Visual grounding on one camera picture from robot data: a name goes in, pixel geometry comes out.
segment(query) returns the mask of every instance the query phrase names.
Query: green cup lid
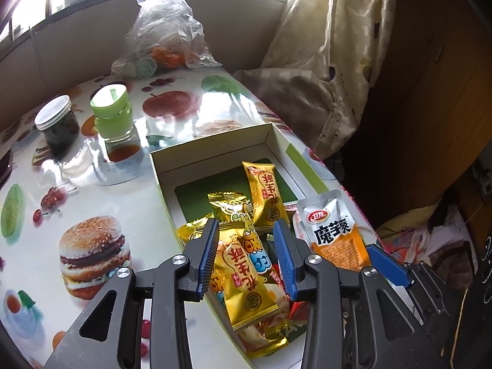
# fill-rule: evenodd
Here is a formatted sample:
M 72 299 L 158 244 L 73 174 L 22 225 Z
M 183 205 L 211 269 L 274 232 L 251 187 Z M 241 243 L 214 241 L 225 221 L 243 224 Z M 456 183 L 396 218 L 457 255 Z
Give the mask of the green cup lid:
M 98 118 L 112 118 L 129 103 L 125 85 L 107 85 L 95 93 L 90 101 L 94 115 Z

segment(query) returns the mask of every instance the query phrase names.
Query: wooden door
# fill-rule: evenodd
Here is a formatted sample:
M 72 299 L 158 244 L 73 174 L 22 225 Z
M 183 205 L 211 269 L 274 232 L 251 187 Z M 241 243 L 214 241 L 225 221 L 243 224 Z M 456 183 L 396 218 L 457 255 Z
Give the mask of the wooden door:
M 490 138 L 492 38 L 467 0 L 452 0 L 442 35 L 373 155 L 381 220 L 432 204 Z
M 442 31 L 451 0 L 397 0 L 395 22 L 378 81 L 370 90 L 361 124 L 349 141 L 370 147 L 417 81 Z

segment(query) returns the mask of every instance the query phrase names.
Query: plastic bag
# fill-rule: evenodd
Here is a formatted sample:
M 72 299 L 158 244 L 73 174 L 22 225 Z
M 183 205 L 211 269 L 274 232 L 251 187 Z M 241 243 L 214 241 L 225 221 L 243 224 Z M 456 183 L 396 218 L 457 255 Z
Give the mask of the plastic bag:
M 169 70 L 220 66 L 208 51 L 203 26 L 185 0 L 137 0 L 138 17 L 111 71 L 123 77 L 150 77 Z

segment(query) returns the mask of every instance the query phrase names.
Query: cartoon character print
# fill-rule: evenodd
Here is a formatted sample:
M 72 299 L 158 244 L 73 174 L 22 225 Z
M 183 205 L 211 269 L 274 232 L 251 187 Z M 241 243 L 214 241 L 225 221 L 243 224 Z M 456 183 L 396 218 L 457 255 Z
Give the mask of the cartoon character print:
M 224 283 L 222 281 L 222 276 L 215 269 L 210 277 L 210 288 L 216 293 L 220 304 L 225 308 Z
M 263 249 L 251 220 L 244 222 L 243 247 L 258 273 L 265 273 L 272 267 L 272 261 Z

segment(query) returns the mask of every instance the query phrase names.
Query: glass jar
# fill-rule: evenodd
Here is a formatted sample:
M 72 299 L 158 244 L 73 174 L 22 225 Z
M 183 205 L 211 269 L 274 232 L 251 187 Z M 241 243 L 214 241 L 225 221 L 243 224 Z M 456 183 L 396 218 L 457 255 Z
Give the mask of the glass jar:
M 90 101 L 94 111 L 94 127 L 106 142 L 130 137 L 133 112 L 125 85 L 107 85 Z
M 67 95 L 57 97 L 41 108 L 34 124 L 43 132 L 46 144 L 56 157 L 68 151 L 80 131 L 72 111 L 72 102 Z

